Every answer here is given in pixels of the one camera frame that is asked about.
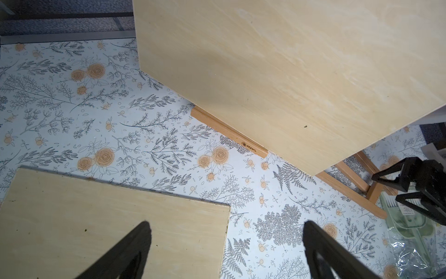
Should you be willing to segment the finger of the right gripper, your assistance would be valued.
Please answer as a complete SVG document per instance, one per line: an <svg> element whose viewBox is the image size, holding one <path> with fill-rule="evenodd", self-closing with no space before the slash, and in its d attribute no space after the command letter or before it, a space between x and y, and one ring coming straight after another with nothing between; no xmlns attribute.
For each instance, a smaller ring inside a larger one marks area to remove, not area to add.
<svg viewBox="0 0 446 279"><path fill-rule="evenodd" d="M432 220L435 217L434 213L431 211L431 200L420 191L399 194L396 196L396 201Z"/></svg>
<svg viewBox="0 0 446 279"><path fill-rule="evenodd" d="M384 186L407 192L411 183L415 181L422 162L418 157L405 158L387 169L373 174L371 179Z"/></svg>

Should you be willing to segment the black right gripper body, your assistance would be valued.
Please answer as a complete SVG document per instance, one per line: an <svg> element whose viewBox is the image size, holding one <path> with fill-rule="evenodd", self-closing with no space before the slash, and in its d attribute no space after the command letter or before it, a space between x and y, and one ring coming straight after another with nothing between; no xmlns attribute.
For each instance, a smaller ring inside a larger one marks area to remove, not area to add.
<svg viewBox="0 0 446 279"><path fill-rule="evenodd" d="M416 190L420 195L418 212L440 225L446 224L446 173L435 160L416 161Z"/></svg>

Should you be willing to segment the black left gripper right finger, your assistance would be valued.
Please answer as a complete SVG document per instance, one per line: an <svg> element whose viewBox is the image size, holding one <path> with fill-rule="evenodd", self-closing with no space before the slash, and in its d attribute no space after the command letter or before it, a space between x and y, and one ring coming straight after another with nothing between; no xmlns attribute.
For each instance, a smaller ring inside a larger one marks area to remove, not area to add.
<svg viewBox="0 0 446 279"><path fill-rule="evenodd" d="M304 223L303 244L314 279L333 279L335 275L341 279L379 278L313 221Z"/></svg>

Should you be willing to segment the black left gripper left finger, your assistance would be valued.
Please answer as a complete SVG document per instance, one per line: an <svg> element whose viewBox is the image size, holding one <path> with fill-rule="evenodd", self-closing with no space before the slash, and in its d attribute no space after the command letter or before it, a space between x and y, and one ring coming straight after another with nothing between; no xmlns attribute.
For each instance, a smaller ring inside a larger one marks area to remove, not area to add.
<svg viewBox="0 0 446 279"><path fill-rule="evenodd" d="M77 277L79 279L141 279L151 243L150 223L143 221Z"/></svg>

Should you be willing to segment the thin plywood board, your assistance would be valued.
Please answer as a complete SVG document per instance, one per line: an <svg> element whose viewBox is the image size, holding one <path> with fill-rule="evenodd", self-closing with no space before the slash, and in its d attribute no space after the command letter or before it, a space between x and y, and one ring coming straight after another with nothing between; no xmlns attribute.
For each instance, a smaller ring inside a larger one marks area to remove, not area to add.
<svg viewBox="0 0 446 279"><path fill-rule="evenodd" d="M444 1L134 1L141 69L313 176L446 103Z"/></svg>
<svg viewBox="0 0 446 279"><path fill-rule="evenodd" d="M73 279L141 222L146 279L217 279L230 207L21 167L1 205L1 277Z"/></svg>

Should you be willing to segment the small wooden easel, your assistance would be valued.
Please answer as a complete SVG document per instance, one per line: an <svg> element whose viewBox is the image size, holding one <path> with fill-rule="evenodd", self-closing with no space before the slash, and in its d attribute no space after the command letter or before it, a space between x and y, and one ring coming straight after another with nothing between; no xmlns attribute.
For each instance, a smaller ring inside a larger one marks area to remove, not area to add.
<svg viewBox="0 0 446 279"><path fill-rule="evenodd" d="M195 106L191 110L190 115L192 117L194 117L195 119L197 119L198 121L202 122L203 124L211 127L215 131L228 137L230 140L243 146L250 152L252 152L262 158L266 158L268 156L268 150L266 148L264 148L262 145L253 141L249 137L244 136L242 133L240 133L239 131L236 131L231 126L225 124L224 122L222 122L215 116L209 114L202 108Z"/></svg>

